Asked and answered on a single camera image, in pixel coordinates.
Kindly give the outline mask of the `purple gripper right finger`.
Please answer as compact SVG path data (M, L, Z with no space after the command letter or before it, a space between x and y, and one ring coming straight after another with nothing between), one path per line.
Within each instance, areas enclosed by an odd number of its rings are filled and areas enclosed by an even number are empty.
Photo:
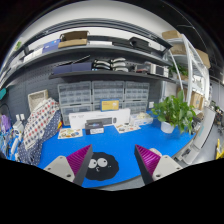
M168 155L160 156L140 145L135 145L134 154L145 185L182 169L182 167Z

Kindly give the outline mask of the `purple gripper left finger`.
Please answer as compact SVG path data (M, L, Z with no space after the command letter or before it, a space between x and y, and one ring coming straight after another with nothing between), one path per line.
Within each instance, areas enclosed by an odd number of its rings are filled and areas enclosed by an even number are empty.
M58 156L44 170L81 186L92 155L92 145L87 145L67 157Z

